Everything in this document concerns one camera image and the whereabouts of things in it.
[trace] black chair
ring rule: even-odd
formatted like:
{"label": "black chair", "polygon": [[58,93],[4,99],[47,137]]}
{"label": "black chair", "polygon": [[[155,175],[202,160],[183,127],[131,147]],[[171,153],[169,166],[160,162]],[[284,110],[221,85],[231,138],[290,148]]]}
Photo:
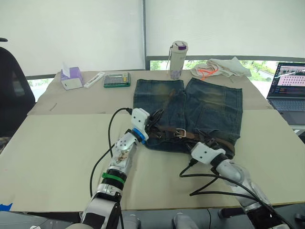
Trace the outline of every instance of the black chair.
{"label": "black chair", "polygon": [[17,60],[0,47],[0,136],[13,136],[35,104]]}

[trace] purple bottle cap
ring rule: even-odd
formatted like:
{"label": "purple bottle cap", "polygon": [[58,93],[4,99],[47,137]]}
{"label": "purple bottle cap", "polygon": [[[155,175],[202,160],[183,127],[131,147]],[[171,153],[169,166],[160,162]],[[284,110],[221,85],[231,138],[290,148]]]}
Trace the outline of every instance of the purple bottle cap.
{"label": "purple bottle cap", "polygon": [[177,43],[175,43],[175,45],[178,46],[178,50],[185,50],[186,49],[186,45],[183,42],[181,42],[181,45],[179,45]]}

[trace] window blind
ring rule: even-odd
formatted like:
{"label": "window blind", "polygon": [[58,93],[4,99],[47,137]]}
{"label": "window blind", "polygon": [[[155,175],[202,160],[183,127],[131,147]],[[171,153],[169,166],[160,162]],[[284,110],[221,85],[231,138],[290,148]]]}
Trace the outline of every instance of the window blind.
{"label": "window blind", "polygon": [[145,68],[141,0],[1,0],[0,37],[25,75]]}
{"label": "window blind", "polygon": [[146,0],[147,56],[181,40],[187,55],[304,58],[304,28],[304,0]]}

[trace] laptop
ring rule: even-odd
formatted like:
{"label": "laptop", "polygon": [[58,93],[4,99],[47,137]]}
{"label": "laptop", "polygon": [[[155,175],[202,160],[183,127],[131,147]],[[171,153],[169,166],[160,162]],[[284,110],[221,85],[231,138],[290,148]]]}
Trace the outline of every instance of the laptop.
{"label": "laptop", "polygon": [[305,63],[280,62],[267,100],[289,125],[305,125]]}

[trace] laptop screen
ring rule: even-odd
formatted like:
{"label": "laptop screen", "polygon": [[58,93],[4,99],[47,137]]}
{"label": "laptop screen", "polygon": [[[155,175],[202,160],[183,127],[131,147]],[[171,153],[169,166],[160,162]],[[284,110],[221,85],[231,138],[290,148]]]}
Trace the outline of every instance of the laptop screen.
{"label": "laptop screen", "polygon": [[305,63],[279,63],[270,96],[305,97]]}

